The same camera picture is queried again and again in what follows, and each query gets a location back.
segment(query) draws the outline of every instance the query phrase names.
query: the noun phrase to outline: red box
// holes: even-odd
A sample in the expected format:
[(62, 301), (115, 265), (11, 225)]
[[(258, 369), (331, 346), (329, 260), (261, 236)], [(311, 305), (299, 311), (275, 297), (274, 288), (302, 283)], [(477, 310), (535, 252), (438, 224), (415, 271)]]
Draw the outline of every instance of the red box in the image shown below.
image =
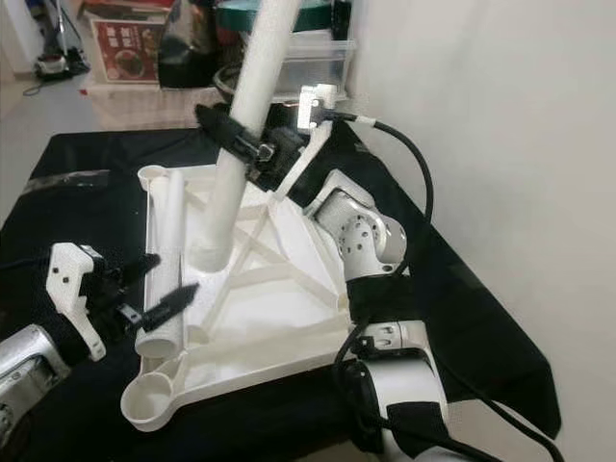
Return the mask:
[(163, 22), (93, 19), (91, 27), (108, 82), (158, 83)]

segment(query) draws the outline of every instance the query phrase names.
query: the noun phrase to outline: white pvc pipe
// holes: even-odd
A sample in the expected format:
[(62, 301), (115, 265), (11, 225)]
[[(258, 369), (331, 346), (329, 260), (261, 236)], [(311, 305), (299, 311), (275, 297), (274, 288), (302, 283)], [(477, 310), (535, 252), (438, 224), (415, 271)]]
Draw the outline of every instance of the white pvc pipe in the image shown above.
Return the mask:
[[(257, 138), (263, 132), (300, 4), (301, 0), (263, 0), (252, 29), (231, 117)], [(189, 258), (197, 268), (216, 272), (229, 262), (245, 184), (244, 164), (221, 149), (203, 233), (191, 246)]]
[[(160, 196), (154, 197), (154, 207), (160, 204)], [(167, 200), (163, 212), (162, 233), (158, 254), (161, 264), (152, 273), (150, 285), (150, 306), (156, 306), (161, 298), (180, 286), (180, 256), (184, 237), (184, 177), (172, 171), (167, 186)], [(165, 322), (158, 329), (137, 334), (135, 350), (146, 358), (170, 358), (176, 356), (184, 347), (184, 319), (179, 314)]]
[(169, 179), (167, 176), (160, 175), (150, 181), (149, 193), (152, 198), (152, 214), (156, 228), (156, 242), (160, 243), (165, 229), (165, 203), (169, 191)]

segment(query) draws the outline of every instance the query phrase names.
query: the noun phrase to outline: table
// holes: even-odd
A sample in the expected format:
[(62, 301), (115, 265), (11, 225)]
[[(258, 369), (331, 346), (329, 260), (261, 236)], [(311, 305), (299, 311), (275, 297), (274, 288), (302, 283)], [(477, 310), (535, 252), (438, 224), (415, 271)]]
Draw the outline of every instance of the table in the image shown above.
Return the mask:
[[(336, 123), (324, 149), (332, 167), (370, 191), (381, 212), (413, 236), (421, 213), (345, 123)], [(145, 236), (137, 170), (210, 164), (217, 152), (193, 129), (53, 137), (32, 178), (99, 169), (109, 175), (103, 184), (22, 195), (0, 231), (0, 264), (42, 255), (55, 242), (89, 244), (111, 264), (134, 259), (143, 253)], [(45, 275), (43, 265), (0, 273), (0, 338), (57, 316), (44, 291)], [(548, 361), (436, 231), (416, 277), (416, 308), (433, 348), (491, 398), (555, 435), (560, 415)], [(139, 287), (128, 302), (141, 307), (141, 301)], [(140, 433), (119, 410), (121, 393), (139, 367), (133, 346), (134, 339), (126, 339), (99, 363), (79, 365), (35, 408), (21, 460), (288, 460), (348, 437), (352, 416), (338, 400), (328, 368), (191, 404), (163, 429)], [(470, 398), (440, 373), (449, 400)]]

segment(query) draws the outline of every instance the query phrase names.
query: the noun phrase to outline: white bracket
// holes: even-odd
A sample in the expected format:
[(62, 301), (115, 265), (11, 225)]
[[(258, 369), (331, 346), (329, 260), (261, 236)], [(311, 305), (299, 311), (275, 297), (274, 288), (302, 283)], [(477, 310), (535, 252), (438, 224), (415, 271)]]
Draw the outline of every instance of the white bracket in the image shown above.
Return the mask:
[(51, 247), (51, 259), (45, 289), (58, 313), (62, 313), (75, 326), (90, 350), (90, 359), (98, 361), (106, 348), (98, 332), (88, 319), (87, 298), (79, 296), (84, 274), (94, 270), (92, 258), (73, 243), (56, 243)]

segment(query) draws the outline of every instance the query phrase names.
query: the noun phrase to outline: plastic container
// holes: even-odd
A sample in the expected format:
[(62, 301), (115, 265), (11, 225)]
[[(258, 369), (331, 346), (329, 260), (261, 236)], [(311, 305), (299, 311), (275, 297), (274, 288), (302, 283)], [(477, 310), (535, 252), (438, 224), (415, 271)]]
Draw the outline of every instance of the plastic container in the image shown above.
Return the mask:
[(292, 44), (282, 64), (276, 98), (298, 99), (302, 85), (335, 85), (338, 98), (346, 98), (348, 65), (355, 50), (353, 40), (314, 40)]
[[(200, 230), (215, 167), (178, 168), (185, 190), (185, 243)], [(140, 170), (143, 189), (173, 169)], [(159, 246), (160, 223), (148, 198), (146, 251)], [(333, 362), (347, 336), (348, 301), (333, 240), (288, 199), (248, 184), (227, 267), (204, 273), (183, 259), (182, 281), (199, 283), (184, 312), (184, 345), (174, 357), (141, 359), (122, 398), (124, 417), (141, 431), (164, 426), (181, 406)], [(155, 291), (145, 278), (144, 304)]]

